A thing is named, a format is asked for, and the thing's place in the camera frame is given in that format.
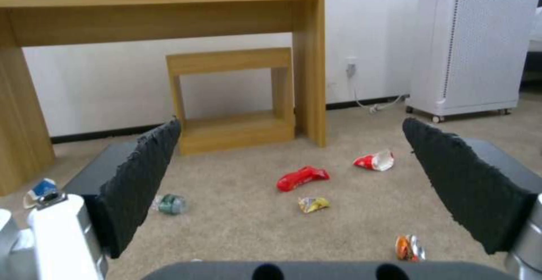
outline white air purifier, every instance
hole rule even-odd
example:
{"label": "white air purifier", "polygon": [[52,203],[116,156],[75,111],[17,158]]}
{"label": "white air purifier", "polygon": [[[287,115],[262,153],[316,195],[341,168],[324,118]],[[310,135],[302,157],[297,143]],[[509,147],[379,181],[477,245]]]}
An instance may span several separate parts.
{"label": "white air purifier", "polygon": [[517,106],[538,0],[419,0],[406,111],[444,116]]}

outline white wall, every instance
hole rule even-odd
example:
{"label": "white wall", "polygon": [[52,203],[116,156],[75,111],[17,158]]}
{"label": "white wall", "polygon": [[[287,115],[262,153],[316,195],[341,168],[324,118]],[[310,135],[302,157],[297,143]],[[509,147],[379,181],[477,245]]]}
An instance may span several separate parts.
{"label": "white wall", "polygon": [[[408,92],[417,0],[326,0],[327,102]],[[291,46],[290,33],[25,48],[49,133],[71,135],[164,122],[172,111],[164,56]],[[357,57],[349,82],[346,58]],[[268,70],[187,78],[191,118],[271,108]]]}

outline litter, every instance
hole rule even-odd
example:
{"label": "litter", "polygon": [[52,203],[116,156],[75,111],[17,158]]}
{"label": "litter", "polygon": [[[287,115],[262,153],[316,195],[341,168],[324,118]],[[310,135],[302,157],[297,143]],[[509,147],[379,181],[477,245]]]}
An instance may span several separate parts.
{"label": "litter", "polygon": [[306,197],[299,199],[299,208],[302,212],[310,213],[329,207],[329,201],[323,197]]}
{"label": "litter", "polygon": [[426,260],[426,251],[418,245],[418,237],[412,234],[397,237],[395,253],[399,260],[412,262]]}
{"label": "litter", "polygon": [[354,160],[354,166],[366,168],[375,171],[385,171],[393,166],[395,159],[393,153],[389,150],[384,150],[375,154],[369,154]]}
{"label": "litter", "polygon": [[179,195],[166,194],[164,196],[157,195],[151,204],[151,209],[158,210],[164,214],[175,216],[186,212],[188,209],[184,197]]}
{"label": "litter", "polygon": [[56,183],[50,178],[43,178],[41,182],[35,185],[23,197],[23,207],[25,209],[33,208],[40,197],[57,191]]}
{"label": "litter", "polygon": [[329,174],[324,169],[316,169],[312,166],[304,166],[300,170],[288,173],[277,182],[277,188],[282,192],[292,191],[298,186],[314,180],[328,180]]}

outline black baseboard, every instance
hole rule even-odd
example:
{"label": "black baseboard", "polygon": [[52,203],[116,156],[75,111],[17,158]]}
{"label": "black baseboard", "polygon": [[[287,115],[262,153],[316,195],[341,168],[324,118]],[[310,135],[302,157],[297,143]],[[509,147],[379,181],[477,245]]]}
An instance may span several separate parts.
{"label": "black baseboard", "polygon": [[156,128],[157,126],[160,126],[160,124],[135,126],[133,128],[124,128],[124,129],[99,131],[99,132],[91,132],[91,133],[81,133],[81,134],[66,135],[66,136],[55,136],[55,137],[51,137],[51,142],[53,144],[57,144],[57,143],[66,143],[66,142],[75,142],[75,141],[87,141],[87,140],[94,140],[94,139],[105,139],[107,137],[143,134],[151,129]]}
{"label": "black baseboard", "polygon": [[[378,99],[360,100],[359,102],[363,105],[373,105],[373,104],[389,103],[390,101],[394,101],[395,99],[397,99],[397,96],[384,97],[384,98],[378,98]],[[326,104],[326,110],[328,111],[341,110],[343,108],[358,108],[358,107],[359,105],[356,103],[356,101]]]}
{"label": "black baseboard", "polygon": [[[360,101],[364,105],[371,105],[376,103],[386,103],[390,99],[396,99],[397,97],[387,97],[379,99],[370,99]],[[331,103],[326,105],[326,110],[340,110],[342,108],[357,108],[358,104],[355,101],[350,102],[340,102],[340,103]],[[143,134],[151,129],[156,128],[160,124],[144,125],[144,126],[134,126],[132,128],[108,130],[108,131],[99,131],[91,133],[81,133],[74,135],[66,136],[55,136],[51,137],[51,142],[53,144],[66,143],[66,142],[75,142],[75,141],[87,141],[94,139],[104,139],[107,137],[118,137],[118,136],[129,136],[135,134]]]}
{"label": "black baseboard", "polygon": [[542,79],[532,79],[527,81],[521,81],[519,91],[530,91],[531,89],[542,88]]}

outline red snack wrapper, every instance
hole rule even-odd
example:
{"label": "red snack wrapper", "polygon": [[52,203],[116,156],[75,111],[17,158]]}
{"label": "red snack wrapper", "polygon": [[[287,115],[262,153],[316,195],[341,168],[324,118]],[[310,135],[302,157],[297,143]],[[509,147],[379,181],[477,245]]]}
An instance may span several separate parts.
{"label": "red snack wrapper", "polygon": [[298,186],[314,180],[328,180],[329,174],[324,169],[304,166],[297,172],[288,173],[277,182],[277,188],[282,192],[292,191]]}
{"label": "red snack wrapper", "polygon": [[375,154],[369,154],[354,160],[354,166],[366,168],[375,171],[385,171],[393,166],[395,159],[393,153],[389,150],[384,150]]}

